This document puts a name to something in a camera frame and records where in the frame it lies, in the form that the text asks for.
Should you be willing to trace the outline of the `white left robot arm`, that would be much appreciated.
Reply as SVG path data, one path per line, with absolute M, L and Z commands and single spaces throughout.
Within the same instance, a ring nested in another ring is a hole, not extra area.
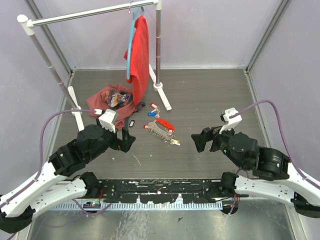
M 130 135 L 127 128 L 122 129 L 122 138 L 118 138 L 116 132 L 98 125 L 86 126 L 75 139 L 58 148 L 39 172 L 0 197 L 0 229 L 14 234 L 65 201 L 85 196 L 97 197 L 101 187 L 93 172 L 85 172 L 55 190 L 50 188 L 84 169 L 107 149 L 127 153 L 135 140 L 136 137 Z

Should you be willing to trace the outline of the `key with yellow tag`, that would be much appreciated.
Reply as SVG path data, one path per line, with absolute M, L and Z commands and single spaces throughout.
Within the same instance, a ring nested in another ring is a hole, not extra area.
M 179 140 L 176 140 L 176 139 L 171 139 L 170 140 L 170 144 L 171 145 L 177 145 L 177 146 L 180 146 L 181 144 L 180 144 L 180 141 Z

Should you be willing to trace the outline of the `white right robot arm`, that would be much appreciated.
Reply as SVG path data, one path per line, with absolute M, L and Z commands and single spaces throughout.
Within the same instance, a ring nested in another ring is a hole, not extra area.
M 233 129 L 206 127 L 191 138 L 200 153 L 211 142 L 210 152 L 222 152 L 240 170 L 251 171 L 253 178 L 224 172 L 219 191 L 225 197 L 249 195 L 294 207 L 305 217 L 320 217 L 320 183 L 297 169 L 281 151 L 259 146 L 258 141 Z

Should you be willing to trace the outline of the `red carabiner keyring with chain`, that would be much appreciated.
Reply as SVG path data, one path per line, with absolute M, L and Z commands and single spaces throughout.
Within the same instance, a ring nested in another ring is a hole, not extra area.
M 149 133 L 157 136 L 161 140 L 170 141 L 174 138 L 175 128 L 171 123 L 161 118 L 156 118 L 154 121 L 149 122 L 149 129 L 147 130 Z

